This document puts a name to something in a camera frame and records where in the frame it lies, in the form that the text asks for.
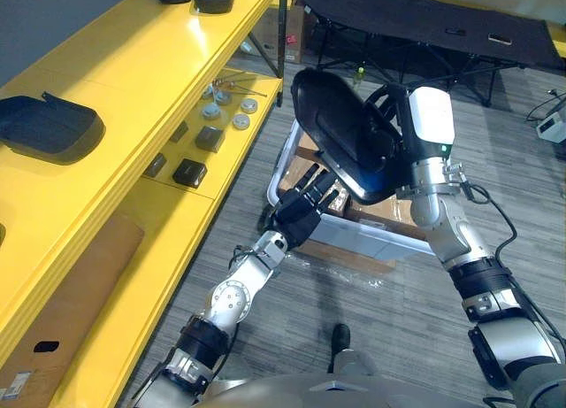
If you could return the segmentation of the black right robot hand white plate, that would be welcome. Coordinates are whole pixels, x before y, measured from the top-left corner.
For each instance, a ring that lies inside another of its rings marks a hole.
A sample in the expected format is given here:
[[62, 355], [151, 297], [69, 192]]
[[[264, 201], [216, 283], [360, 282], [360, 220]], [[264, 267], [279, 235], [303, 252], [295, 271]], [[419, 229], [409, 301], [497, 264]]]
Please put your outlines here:
[[363, 159], [412, 165], [447, 159], [455, 140], [450, 95], [433, 87], [386, 84], [363, 103]]

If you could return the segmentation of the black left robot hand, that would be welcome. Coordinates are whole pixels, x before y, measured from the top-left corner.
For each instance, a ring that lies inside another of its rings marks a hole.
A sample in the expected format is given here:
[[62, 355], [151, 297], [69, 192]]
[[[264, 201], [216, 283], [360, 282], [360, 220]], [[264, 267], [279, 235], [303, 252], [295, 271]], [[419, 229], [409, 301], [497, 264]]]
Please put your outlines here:
[[280, 233], [289, 250], [310, 238], [329, 205], [339, 195], [336, 175], [313, 164], [296, 184], [279, 199], [268, 216], [266, 229]]

